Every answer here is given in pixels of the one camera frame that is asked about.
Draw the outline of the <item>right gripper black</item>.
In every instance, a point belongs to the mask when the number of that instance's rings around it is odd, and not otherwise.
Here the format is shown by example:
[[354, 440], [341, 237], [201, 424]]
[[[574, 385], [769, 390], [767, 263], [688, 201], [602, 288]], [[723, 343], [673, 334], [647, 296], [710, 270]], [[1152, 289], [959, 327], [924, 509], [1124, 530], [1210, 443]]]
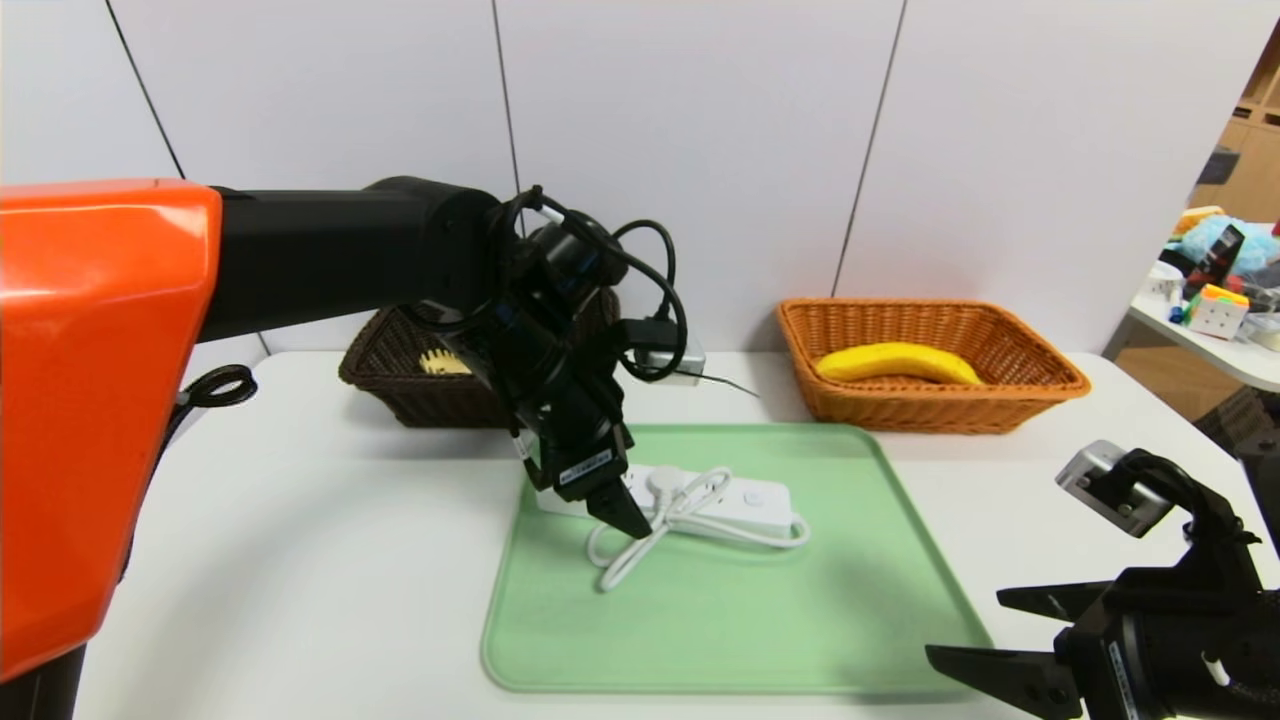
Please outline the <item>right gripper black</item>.
[[1002, 607], [1071, 623], [1055, 643], [1071, 670], [1038, 651], [928, 644], [925, 656], [1038, 719], [1082, 717], [1082, 698], [1093, 719], [1277, 717], [1277, 592], [1156, 574], [996, 593]]

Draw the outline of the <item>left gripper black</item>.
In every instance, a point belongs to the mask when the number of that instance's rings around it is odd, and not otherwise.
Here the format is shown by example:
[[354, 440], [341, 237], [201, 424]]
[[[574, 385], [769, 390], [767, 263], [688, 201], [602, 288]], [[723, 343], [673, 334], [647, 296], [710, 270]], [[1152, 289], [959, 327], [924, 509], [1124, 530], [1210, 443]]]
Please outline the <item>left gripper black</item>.
[[561, 498], [585, 500], [604, 525], [645, 539], [652, 524], [621, 478], [634, 447], [623, 398], [608, 375], [572, 379], [541, 411], [541, 478]]

